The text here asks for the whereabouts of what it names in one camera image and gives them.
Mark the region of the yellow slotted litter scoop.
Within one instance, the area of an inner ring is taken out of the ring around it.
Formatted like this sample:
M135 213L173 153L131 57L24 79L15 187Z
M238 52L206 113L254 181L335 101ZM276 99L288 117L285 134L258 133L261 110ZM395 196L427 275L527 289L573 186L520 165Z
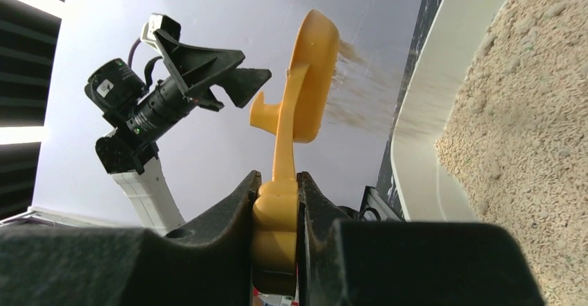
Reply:
M252 207L252 283L264 294L296 291L299 186L293 145L318 135L339 45L336 25L310 10L297 34L282 100L266 103L260 92L250 108L250 125L275 136L272 176Z

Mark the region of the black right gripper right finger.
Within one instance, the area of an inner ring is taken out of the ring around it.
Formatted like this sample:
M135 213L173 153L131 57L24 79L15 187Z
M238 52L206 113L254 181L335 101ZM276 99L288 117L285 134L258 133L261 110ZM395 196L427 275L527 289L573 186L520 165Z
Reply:
M297 175L301 305L543 305L514 238L485 223L359 221Z

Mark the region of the white plastic litter box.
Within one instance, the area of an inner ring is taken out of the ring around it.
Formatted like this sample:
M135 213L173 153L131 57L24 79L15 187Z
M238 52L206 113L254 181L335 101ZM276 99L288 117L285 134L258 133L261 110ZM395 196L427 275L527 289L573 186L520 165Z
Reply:
M487 27L505 1L440 2L391 139L391 166L408 221L477 220L461 184L438 162L435 141Z

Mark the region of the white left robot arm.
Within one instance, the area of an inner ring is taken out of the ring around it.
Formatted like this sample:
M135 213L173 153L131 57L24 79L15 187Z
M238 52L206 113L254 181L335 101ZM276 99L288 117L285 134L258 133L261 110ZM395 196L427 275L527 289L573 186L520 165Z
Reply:
M182 226L184 219L166 184L157 140L196 108L221 111L223 103L212 86L222 87L236 107L244 108L272 74L242 67L242 51L189 46L161 28L146 31L143 39L157 51L167 78L153 80L155 60L139 77L115 58L89 77L84 91L113 127L95 144L104 169L129 198L142 224L165 235Z

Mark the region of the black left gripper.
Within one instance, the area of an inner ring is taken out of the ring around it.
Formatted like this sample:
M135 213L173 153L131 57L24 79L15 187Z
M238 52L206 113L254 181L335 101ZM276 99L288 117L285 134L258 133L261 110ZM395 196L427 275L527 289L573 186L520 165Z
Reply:
M97 146L149 146L198 106L223 107L211 86L244 108L272 77L269 69L237 68L245 60L241 50L189 46L162 29L153 35L163 58L148 61L144 80L120 58L88 78L86 96L113 127Z

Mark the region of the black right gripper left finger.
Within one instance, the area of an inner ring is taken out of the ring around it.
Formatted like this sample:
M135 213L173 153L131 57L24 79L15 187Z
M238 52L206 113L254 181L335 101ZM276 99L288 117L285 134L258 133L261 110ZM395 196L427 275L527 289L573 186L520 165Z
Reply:
M148 228L1 229L2 305L249 305L251 171L166 235Z

